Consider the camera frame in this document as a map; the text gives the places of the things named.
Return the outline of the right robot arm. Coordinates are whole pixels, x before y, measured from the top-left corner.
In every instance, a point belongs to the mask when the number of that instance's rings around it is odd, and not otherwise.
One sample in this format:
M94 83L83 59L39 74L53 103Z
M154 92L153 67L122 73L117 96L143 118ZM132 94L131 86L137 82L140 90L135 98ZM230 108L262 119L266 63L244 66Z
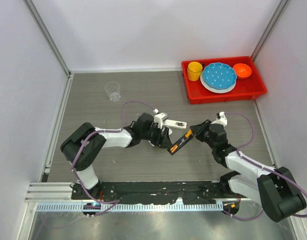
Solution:
M219 185L222 196L229 198L235 193L245 196L261 205L274 222L295 216L307 207L288 168L270 167L247 157L228 142L223 124L206 120L190 126L190 130L197 140L210 147L217 163L232 171Z

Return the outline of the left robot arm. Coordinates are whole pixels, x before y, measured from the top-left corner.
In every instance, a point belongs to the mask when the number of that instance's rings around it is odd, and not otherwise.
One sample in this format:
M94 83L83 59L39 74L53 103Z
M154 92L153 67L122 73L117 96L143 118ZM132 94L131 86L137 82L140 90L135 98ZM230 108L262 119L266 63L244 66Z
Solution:
M164 126L167 118L168 115L164 112L155 115L143 113L123 129L101 129L89 122L83 123L60 146L61 152L83 185L82 193L90 200L99 196L100 180L92 164L101 149L132 148L141 141L148 141L161 149L171 147L170 128Z

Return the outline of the white remote with batteries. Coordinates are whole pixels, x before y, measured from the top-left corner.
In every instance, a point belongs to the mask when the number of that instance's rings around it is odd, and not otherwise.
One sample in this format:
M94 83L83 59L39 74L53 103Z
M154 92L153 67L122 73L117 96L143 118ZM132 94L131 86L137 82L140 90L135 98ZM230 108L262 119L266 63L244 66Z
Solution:
M163 124L168 128L182 129L185 130L187 128L187 123L183 121L176 121L166 119Z

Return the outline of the black remote control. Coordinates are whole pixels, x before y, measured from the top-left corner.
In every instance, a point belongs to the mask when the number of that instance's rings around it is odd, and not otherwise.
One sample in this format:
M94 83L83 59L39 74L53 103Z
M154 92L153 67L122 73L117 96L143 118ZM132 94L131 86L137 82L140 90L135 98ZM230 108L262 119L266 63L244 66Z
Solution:
M183 135L180 139L178 139L170 148L167 149L167 151L174 155L177 151L179 151L182 147L184 147L189 141L191 141L194 138L194 136L191 135Z

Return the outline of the yellow handled screwdriver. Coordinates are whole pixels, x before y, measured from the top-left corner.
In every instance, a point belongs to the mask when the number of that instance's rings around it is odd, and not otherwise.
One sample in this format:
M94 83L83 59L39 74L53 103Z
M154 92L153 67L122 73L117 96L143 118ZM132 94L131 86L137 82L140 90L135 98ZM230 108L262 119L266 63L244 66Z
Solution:
M188 142L189 140L192 139L192 130L190 129L181 139L180 139L180 145Z

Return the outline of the orange battery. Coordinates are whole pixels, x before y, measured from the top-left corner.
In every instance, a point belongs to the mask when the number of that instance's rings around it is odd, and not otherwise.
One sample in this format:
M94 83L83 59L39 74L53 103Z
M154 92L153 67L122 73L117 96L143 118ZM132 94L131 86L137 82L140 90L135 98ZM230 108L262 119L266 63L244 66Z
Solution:
M178 149L178 145L174 145L171 149L170 149L170 152L171 153L174 153L177 149Z

